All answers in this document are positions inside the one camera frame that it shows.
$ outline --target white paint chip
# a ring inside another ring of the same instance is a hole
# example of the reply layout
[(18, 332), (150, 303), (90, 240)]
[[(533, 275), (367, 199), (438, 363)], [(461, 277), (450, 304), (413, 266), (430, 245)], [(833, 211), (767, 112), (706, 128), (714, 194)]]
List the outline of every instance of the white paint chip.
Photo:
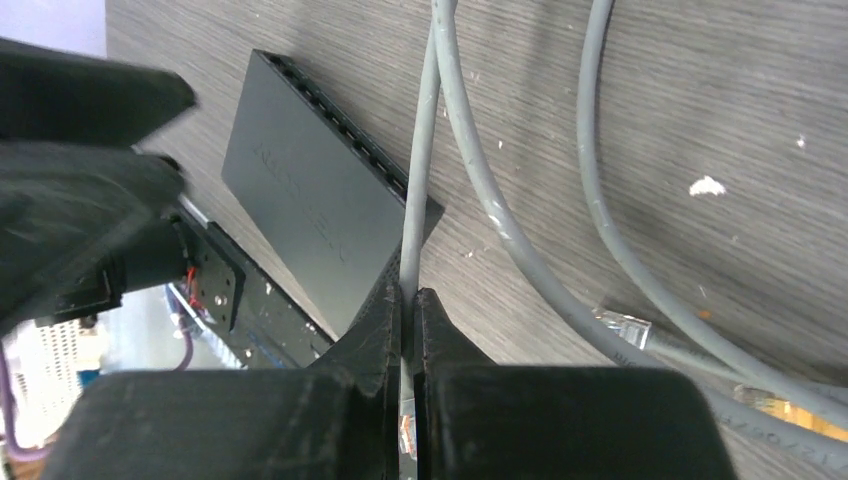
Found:
[(689, 195), (693, 197), (707, 193), (711, 193), (716, 196), (724, 195), (727, 193), (727, 189), (724, 188), (724, 185), (718, 183), (709, 175), (696, 181), (691, 187), (689, 187)]

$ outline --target white breadboard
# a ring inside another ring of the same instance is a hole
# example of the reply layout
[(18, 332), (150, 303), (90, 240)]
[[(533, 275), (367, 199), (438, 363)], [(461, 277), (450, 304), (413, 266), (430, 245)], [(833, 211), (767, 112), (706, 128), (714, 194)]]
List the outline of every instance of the white breadboard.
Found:
[(77, 370), (97, 367), (102, 347), (96, 339), (76, 320), (40, 328), (24, 322), (6, 338), (21, 446), (43, 445), (68, 417), (82, 393)]

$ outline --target wood grain surface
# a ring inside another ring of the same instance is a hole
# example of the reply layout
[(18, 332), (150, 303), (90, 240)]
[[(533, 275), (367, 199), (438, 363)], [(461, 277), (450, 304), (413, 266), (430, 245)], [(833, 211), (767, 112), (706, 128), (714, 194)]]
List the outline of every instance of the wood grain surface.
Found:
[[(606, 253), (582, 196), (574, 105), (589, 7), (460, 2), (463, 71), (507, 199), (565, 285), (592, 305), (662, 323)], [(112, 58), (172, 69), (201, 100), (151, 146), (185, 165), (197, 202), (287, 288), (297, 288), (291, 275), (220, 179), (251, 48), (299, 59), (408, 164), (429, 2), (110, 0), (107, 8)], [(846, 24), (848, 10), (832, 0), (618, 2), (599, 113), (605, 192), (644, 262), (749, 351), (837, 384), (848, 366)], [(605, 363), (512, 265), (442, 115), (436, 135), (432, 193), (447, 212), (424, 250), (423, 285), (499, 362)], [(690, 196), (705, 175), (727, 193)], [(298, 300), (311, 308), (302, 292)], [(840, 478), (726, 439), (742, 478)]]

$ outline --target wooden table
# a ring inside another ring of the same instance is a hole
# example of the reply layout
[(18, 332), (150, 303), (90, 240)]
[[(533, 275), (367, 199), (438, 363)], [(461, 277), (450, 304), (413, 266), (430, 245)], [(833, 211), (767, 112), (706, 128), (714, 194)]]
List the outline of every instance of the wooden table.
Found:
[[(583, 200), (574, 105), (590, 2), (460, 3), (474, 113), (530, 237), (582, 300), (662, 321), (607, 254)], [(112, 0), (108, 50), (194, 86), (201, 108), (151, 145), (179, 159), (197, 202), (296, 290), (220, 179), (250, 49), (299, 59), (406, 165), (428, 8), (412, 0)], [(619, 2), (600, 88), (604, 187), (641, 258), (740, 345), (836, 383), (848, 365), (846, 24), (848, 10), (824, 0)], [(434, 155), (432, 193), (447, 212), (424, 251), (423, 285), (500, 362), (603, 362), (510, 262), (441, 115)], [(727, 193), (690, 196), (707, 175)], [(311, 308), (302, 292), (298, 300)], [(743, 478), (837, 478), (727, 439)]]

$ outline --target gray cable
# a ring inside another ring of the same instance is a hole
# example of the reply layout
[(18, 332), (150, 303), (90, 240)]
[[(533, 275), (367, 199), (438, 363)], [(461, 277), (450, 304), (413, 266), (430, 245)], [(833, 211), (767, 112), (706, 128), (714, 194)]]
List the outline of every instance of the gray cable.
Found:
[[(606, 24), (609, 6), (593, 5), (590, 24)], [(621, 340), (595, 321), (591, 310), (566, 290), (533, 248), (516, 222), (489, 168), (465, 91), (456, 25), (449, 3), (432, 0), (436, 19), (436, 51), (442, 89), (451, 118), (451, 128), (459, 145), (463, 163), (477, 196), (501, 237), (504, 248), (521, 273), (554, 311), (574, 331), (616, 363), (625, 366), (667, 368), (658, 360)], [(716, 419), (731, 429), (795, 453), (806, 460), (848, 472), (848, 447), (842, 442), (824, 437), (796, 425), (770, 417), (735, 402), (720, 393), (701, 387), (709, 400)]]
[(595, 94), (611, 9), (612, 0), (595, 0), (592, 5), (577, 85), (577, 148), (580, 173), (586, 202), (601, 239), (613, 258), (645, 296), (695, 343), (748, 378), (754, 386), (774, 392), (835, 425), (848, 428), (848, 406), (804, 388), (716, 333), (654, 278), (616, 228), (601, 192), (595, 154)]
[(433, 132), (436, 129), (436, 109), (439, 104), (441, 78), (436, 63), (436, 45), (433, 36), (435, 24), (431, 22), (421, 84), (418, 88), (418, 109), (412, 133), (409, 154), (409, 186), (406, 194), (406, 211), (403, 219), (399, 285), (401, 292), (401, 405), (409, 405), (414, 398), (412, 376), (407, 365), (412, 339), (412, 307), (418, 292), (421, 271), (421, 248), (424, 244), (424, 219), (427, 208), (427, 184), (430, 177), (430, 157), (433, 151)]
[[(646, 352), (662, 355), (670, 360), (731, 382), (750, 384), (745, 377), (709, 353), (659, 330), (652, 329), (651, 332), (645, 342)], [(803, 380), (798, 382), (814, 392), (830, 397), (843, 405), (848, 405), (848, 388)]]

